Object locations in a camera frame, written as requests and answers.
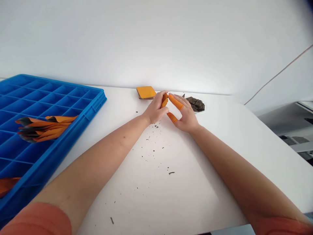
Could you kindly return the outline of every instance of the orange sponge block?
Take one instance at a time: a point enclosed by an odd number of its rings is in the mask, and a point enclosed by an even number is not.
[[[151,86],[137,87],[139,99],[153,99],[156,96],[156,92]]]

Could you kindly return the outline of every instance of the white wall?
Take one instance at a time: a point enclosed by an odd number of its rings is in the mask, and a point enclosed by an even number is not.
[[[245,103],[313,44],[312,25],[295,0],[2,0],[0,77],[152,85]]]
[[[313,101],[313,48],[265,86],[246,106],[267,124],[268,113],[277,113],[277,109],[287,108],[288,104],[297,101]]]

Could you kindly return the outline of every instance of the orange sleeve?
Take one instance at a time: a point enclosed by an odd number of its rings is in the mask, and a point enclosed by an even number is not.
[[[37,202],[26,206],[3,229],[0,235],[71,235],[68,216],[58,207]]]
[[[313,225],[287,218],[264,218],[253,228],[256,235],[312,235]]]

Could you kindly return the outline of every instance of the black strip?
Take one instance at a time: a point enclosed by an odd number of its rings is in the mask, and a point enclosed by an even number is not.
[[[209,232],[209,233],[201,233],[199,235],[212,235],[212,234]]]

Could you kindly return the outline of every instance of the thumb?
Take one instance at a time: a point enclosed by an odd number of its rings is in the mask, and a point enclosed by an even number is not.
[[[168,107],[163,107],[159,109],[157,112],[160,114],[160,116],[163,116],[164,114],[168,113],[170,110]]]
[[[178,119],[170,112],[167,113],[167,116],[169,116],[170,120],[172,121],[172,123],[176,123],[178,121]]]

